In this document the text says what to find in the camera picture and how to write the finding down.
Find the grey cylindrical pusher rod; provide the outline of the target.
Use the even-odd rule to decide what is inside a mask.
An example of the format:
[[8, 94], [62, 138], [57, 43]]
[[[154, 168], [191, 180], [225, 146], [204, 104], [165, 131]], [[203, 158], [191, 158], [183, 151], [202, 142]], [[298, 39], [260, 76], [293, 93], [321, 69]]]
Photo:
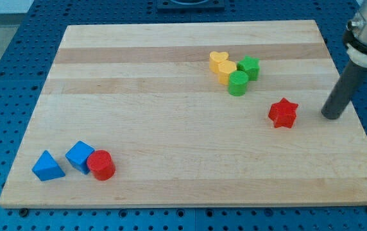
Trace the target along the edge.
[[367, 68], [349, 60], [321, 109], [327, 119], [339, 119], [357, 89], [367, 78]]

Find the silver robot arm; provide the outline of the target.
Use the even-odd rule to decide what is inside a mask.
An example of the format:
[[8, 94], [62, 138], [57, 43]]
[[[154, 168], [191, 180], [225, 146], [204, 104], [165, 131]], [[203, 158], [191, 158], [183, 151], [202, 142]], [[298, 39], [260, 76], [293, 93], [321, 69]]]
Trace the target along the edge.
[[338, 119], [367, 78], [367, 1], [346, 24], [343, 44], [349, 61], [324, 103], [321, 113], [327, 119]]

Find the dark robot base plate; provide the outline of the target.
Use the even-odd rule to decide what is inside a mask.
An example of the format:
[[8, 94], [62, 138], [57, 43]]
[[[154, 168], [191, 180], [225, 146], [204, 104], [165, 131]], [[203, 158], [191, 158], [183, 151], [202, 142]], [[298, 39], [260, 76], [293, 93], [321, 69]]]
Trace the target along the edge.
[[157, 0], [157, 10], [222, 10], [225, 0]]

